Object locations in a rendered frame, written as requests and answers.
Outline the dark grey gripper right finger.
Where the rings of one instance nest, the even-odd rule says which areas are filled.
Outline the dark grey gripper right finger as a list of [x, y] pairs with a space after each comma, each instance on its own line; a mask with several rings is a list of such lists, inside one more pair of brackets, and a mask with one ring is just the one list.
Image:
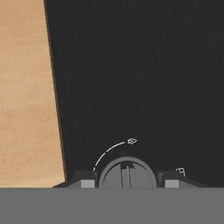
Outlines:
[[159, 171], [157, 173], [157, 186], [163, 188], [206, 187], [206, 185], [189, 179], [177, 171]]

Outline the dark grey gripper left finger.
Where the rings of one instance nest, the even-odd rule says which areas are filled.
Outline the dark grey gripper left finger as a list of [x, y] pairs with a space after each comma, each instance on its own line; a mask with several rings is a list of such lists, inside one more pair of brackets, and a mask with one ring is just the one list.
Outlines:
[[54, 188], [95, 188], [97, 173], [95, 171], [77, 171], [67, 181], [54, 186]]

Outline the round grey stove knob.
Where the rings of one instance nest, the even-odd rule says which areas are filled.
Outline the round grey stove knob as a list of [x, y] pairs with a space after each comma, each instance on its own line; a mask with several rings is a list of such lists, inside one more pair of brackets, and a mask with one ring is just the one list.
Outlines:
[[136, 157], [119, 157], [108, 163], [98, 180], [100, 188], [156, 188], [153, 170]]

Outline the black hob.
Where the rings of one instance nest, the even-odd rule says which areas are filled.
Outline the black hob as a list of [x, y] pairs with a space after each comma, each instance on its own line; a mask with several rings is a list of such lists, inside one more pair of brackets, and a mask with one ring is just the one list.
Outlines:
[[224, 187], [224, 0], [44, 0], [68, 176], [116, 157]]

